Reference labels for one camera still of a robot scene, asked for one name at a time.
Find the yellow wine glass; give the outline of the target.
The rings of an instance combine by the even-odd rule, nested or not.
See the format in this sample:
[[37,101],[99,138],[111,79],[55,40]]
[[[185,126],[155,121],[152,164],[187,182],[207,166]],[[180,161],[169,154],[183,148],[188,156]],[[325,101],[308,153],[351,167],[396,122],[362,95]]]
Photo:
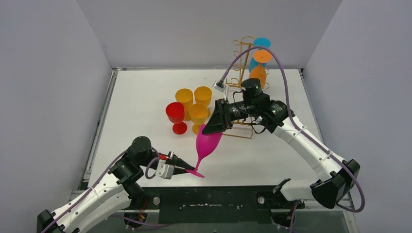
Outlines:
[[191,121],[189,115],[189,108],[193,105],[193,92],[190,89],[182,88],[175,93],[177,102],[183,104],[185,109],[184,121]]
[[195,102],[202,103],[209,107],[211,103],[212,91],[209,87],[200,86],[194,92]]
[[189,108],[189,116],[193,122],[192,131],[194,134],[198,134],[200,126],[208,119],[208,113],[208,107],[202,103],[195,103]]

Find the pink plastic wine glass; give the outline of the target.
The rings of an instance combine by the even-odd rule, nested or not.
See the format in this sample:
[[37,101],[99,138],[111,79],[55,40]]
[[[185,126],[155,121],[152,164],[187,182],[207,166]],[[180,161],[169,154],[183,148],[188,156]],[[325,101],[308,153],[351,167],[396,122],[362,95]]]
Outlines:
[[201,163],[201,161],[206,158],[207,156],[209,156],[218,146],[223,133],[210,133],[210,134],[203,134],[203,129],[205,128],[205,124],[200,125],[197,137],[196,137],[196,151],[197,151],[197,155],[198,155],[198,161],[197,164],[195,166],[194,170],[190,170],[190,169],[185,169],[186,172],[200,177],[200,178],[204,178],[205,176],[203,174],[201,174],[200,172],[198,172],[198,167]]

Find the yellow wine glass front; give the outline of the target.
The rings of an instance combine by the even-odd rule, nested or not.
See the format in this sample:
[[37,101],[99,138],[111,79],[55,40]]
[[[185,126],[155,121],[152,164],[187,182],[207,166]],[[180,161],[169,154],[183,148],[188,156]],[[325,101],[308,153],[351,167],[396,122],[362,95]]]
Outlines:
[[182,88],[175,93],[177,102],[183,104],[185,109],[184,121],[191,121],[189,115],[189,108],[193,105],[193,92],[190,89]]

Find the red plastic wine glass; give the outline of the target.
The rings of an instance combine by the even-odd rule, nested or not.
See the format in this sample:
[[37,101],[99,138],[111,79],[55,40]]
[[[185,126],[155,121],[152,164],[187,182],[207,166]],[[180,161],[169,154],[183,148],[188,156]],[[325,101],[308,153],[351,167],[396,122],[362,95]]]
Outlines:
[[180,102],[172,102],[165,109],[169,121],[173,124],[172,131],[177,135],[182,135],[187,131],[187,124],[184,122],[185,108]]

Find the orange plastic wine glass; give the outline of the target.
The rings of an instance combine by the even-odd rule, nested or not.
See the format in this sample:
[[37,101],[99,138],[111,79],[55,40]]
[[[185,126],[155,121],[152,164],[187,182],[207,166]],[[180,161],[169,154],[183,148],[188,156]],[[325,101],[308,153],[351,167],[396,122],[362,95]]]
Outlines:
[[268,51],[258,50],[253,54],[249,64],[249,78],[259,79],[263,89],[268,89],[270,87],[270,84],[267,83],[269,70],[266,66],[271,59],[272,56]]

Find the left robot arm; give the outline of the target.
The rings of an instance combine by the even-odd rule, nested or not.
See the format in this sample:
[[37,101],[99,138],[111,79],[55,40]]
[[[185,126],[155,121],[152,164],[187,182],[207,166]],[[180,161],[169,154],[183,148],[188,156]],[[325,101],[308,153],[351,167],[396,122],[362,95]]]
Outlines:
[[194,170],[172,153],[159,154],[149,138],[139,136],[85,192],[60,208],[41,212],[37,216],[36,231],[85,233],[117,211],[140,208],[145,202],[144,190],[137,183],[145,174],[142,167],[155,169],[164,179]]

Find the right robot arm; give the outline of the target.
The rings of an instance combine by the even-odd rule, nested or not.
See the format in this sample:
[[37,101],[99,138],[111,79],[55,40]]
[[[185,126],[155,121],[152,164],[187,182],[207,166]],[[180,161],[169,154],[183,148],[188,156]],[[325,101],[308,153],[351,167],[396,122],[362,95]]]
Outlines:
[[360,164],[336,155],[322,144],[285,103],[271,100],[263,93],[259,79],[243,81],[241,93],[242,101],[216,100],[214,111],[200,132],[203,135],[223,133],[232,129],[235,121],[253,117],[251,125],[261,125],[286,142],[318,177],[316,181],[285,179],[274,188],[274,203],[286,208],[294,200],[316,200],[325,208],[337,206],[356,185],[353,179],[358,176]]

